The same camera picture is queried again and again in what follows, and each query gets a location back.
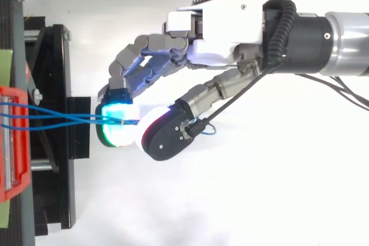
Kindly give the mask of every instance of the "black cable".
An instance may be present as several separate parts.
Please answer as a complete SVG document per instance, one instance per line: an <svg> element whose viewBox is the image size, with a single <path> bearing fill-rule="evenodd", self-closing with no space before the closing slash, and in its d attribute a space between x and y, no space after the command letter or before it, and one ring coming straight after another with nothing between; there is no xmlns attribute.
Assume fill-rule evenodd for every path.
<svg viewBox="0 0 369 246"><path fill-rule="evenodd" d="M362 103L366 107L369 107L369 101L365 98L362 98L361 96L358 96L356 93L354 93L346 84L341 80L340 77L331 77L331 79L335 80L337 83L339 83L345 91L350 94L353 98L355 98L358 102Z"/></svg>
<svg viewBox="0 0 369 246"><path fill-rule="evenodd" d="M217 109L215 112L213 112L208 118L197 120L195 123L189 125L186 127L186 132L189 136L195 138L197 135L200 135L207 125L210 125L210 121L213 120L217 115L219 115L221 112L223 112L226 108L228 108L230 105L232 105L237 99L239 99L241 96L243 96L249 89L251 89L257 82L259 82L263 77L267 76L270 73L273 73L278 68L280 68L282 64L279 64L278 66L272 66L265 71L263 71L262 74L260 74L257 78L253 79L245 88L243 88L239 93L237 93L233 98L230 99L227 103L225 103L223 106L221 106L219 109Z"/></svg>
<svg viewBox="0 0 369 246"><path fill-rule="evenodd" d="M267 64L272 66L283 61L288 36L295 22L296 5L291 0L269 0L263 5L263 10L266 9L281 10L281 18L268 42Z"/></svg>
<svg viewBox="0 0 369 246"><path fill-rule="evenodd" d="M318 82L320 84L323 84L323 85L326 85L328 87L330 87L331 89L333 89L335 92L337 92L340 96L342 96L344 99L348 100L349 102L351 102L352 104L358 106L359 108L361 109L365 109L366 111L369 111L368 108L364 107L364 106L361 106L359 103L353 101L352 99L350 99L349 97L347 97L345 94L343 93L347 93L347 94L350 94L348 93L345 89L339 87L339 86L336 86L336 85L333 85L331 84L330 82L327 82L327 81L324 81L324 80L321 80L319 78L316 78L316 77L313 77L313 76L310 76L310 75L307 75L307 74L296 74L297 76L300 76L300 77L303 77L303 78L306 78L306 79L309 79L309 80L312 80L312 81L315 81L315 82ZM359 95L355 95L357 98L361 99L362 101L368 101L366 100L364 97L361 97Z"/></svg>
<svg viewBox="0 0 369 246"><path fill-rule="evenodd" d="M259 82L263 77L267 76L270 73L273 73L276 71L279 66L273 66L268 69L266 69L262 74L260 74L257 78L253 79L245 88L243 88L239 93L237 93L230 101L225 103L223 106L221 106L219 109L217 109L215 112L213 112L208 118L204 119L204 124L207 125L210 123L211 120L213 120L218 114L223 112L226 108L228 108L230 105L232 105L237 99L239 99L241 96L243 96L249 89L251 89L257 82Z"/></svg>

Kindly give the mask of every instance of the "red clamp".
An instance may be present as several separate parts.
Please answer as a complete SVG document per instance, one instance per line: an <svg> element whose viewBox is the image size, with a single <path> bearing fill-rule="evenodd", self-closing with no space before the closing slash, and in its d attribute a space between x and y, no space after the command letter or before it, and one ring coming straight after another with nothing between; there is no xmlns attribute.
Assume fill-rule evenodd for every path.
<svg viewBox="0 0 369 246"><path fill-rule="evenodd" d="M28 105L27 92L0 86L0 102ZM28 115L27 108L0 105L0 113ZM27 118L7 118L0 115L0 124L26 127ZM7 201L26 189L31 183L31 156L29 132L0 126L0 202Z"/></svg>

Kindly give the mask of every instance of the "red plastic part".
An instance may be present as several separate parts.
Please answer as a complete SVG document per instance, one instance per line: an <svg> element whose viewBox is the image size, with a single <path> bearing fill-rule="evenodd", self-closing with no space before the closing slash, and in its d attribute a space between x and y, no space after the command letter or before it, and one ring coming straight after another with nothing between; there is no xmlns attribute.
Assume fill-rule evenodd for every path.
<svg viewBox="0 0 369 246"><path fill-rule="evenodd" d="M28 105L27 92L0 86L0 96L13 97L14 103ZM27 108L12 107L13 115L28 115ZM28 127L28 119L12 119L14 127ZM31 183L31 156L29 153L29 132L13 130L14 170L17 184L5 191L4 164L2 153L2 128L0 127L0 202L7 201L24 191Z"/></svg>

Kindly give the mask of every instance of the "cyan light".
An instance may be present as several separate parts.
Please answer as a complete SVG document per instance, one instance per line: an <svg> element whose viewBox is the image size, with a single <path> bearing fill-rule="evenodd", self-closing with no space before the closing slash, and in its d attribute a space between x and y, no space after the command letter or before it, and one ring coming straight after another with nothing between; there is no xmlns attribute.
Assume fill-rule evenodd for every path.
<svg viewBox="0 0 369 246"><path fill-rule="evenodd" d="M140 109L134 104L109 104L102 107L101 115L122 120L139 119ZM137 127L132 125L103 125L105 139L115 147L126 146L134 142L136 131Z"/></svg>

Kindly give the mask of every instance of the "blue wire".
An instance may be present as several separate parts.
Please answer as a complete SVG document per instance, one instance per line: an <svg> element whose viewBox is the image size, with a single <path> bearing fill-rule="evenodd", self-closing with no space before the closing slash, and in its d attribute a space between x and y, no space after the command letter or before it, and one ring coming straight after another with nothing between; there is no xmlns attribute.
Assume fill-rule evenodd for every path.
<svg viewBox="0 0 369 246"><path fill-rule="evenodd" d="M103 115L87 115L87 114L79 114L79 113L68 113L69 116L75 116L78 118L102 118L102 119L109 119L120 123L122 120L119 118L112 118L110 116L103 116ZM0 116L4 116L6 118L26 118L26 119L53 119L53 118L64 118L58 115L8 115L7 113L0 113Z"/></svg>
<svg viewBox="0 0 369 246"><path fill-rule="evenodd" d="M203 135L215 135L217 133L217 129L215 128L215 126L210 123L208 125L211 126L211 128L213 128L213 132L212 133L202 132L202 134Z"/></svg>
<svg viewBox="0 0 369 246"><path fill-rule="evenodd" d="M198 117L197 118L195 118L191 123L193 124L193 123L195 123L196 121L198 120ZM212 124L208 124L208 126L211 126L211 128L213 128L213 132L212 133L208 133L208 132L202 132L201 134L203 134L203 135L215 135L216 133L217 133L217 128L215 128L215 126L214 125L212 125Z"/></svg>
<svg viewBox="0 0 369 246"><path fill-rule="evenodd" d="M26 109L34 109L35 111L40 111L40 112L45 112L45 113L49 113L52 115L57 115L59 117L62 118L66 118L69 120L73 120L76 122L81 122L81 123L92 123L94 124L93 120L85 120L85 119L81 119L75 116L71 116L68 114L64 114L64 113L60 113L60 112L55 112L55 111L51 111L49 109L44 109L44 108L40 108L40 107L36 107L36 106L30 106L30 105L24 105L24 104L18 104L18 103L4 103L4 102L0 102L0 105L8 105L8 106L13 106L13 107L21 107L21 108L26 108ZM121 122L121 119L118 118L111 118L112 120L116 121L116 122Z"/></svg>
<svg viewBox="0 0 369 246"><path fill-rule="evenodd" d="M60 123L55 125L48 125L48 126L42 126L42 127L13 127L1 124L1 127L11 129L11 130L17 130L17 131L42 131L42 130L49 130L49 129L55 129L60 127L67 127L67 126L73 126L78 124L85 124L84 122L66 122L66 123Z"/></svg>

